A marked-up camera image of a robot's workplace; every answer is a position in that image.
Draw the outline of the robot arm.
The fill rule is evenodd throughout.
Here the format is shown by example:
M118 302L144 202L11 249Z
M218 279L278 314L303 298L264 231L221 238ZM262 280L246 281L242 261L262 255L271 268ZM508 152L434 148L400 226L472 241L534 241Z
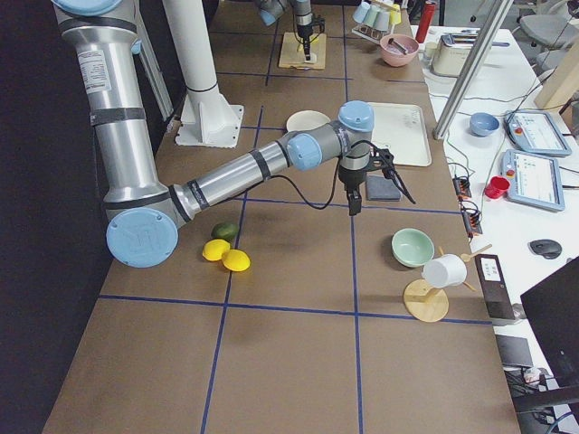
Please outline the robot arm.
M372 107L348 101L337 120L294 131L183 185L157 177L133 61L139 1L52 1L62 38L74 46L90 103L90 123L100 144L109 191L104 204L110 252L130 267L166 260L178 228L201 211L230 200L288 167L301 171L337 158L350 215L361 209L359 185L371 168ZM187 97L179 133L186 143L235 147L243 106L230 105L219 90L202 1L163 1L183 70Z
M252 2L266 26L274 24L291 8L294 16L293 21L298 33L298 41L303 48L305 63L314 63L316 61L316 55L311 53L314 14L309 0L253 0Z

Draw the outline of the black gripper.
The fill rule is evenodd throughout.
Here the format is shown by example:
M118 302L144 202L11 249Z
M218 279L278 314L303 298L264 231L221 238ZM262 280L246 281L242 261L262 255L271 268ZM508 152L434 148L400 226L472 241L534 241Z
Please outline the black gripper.
M348 201L348 215L359 214L361 212L360 185L366 180L365 169L351 170L343 167L338 168L338 179L344 185Z
M304 61L311 61L310 38L313 34L311 25L298 25L298 37L302 41L301 47L303 51Z

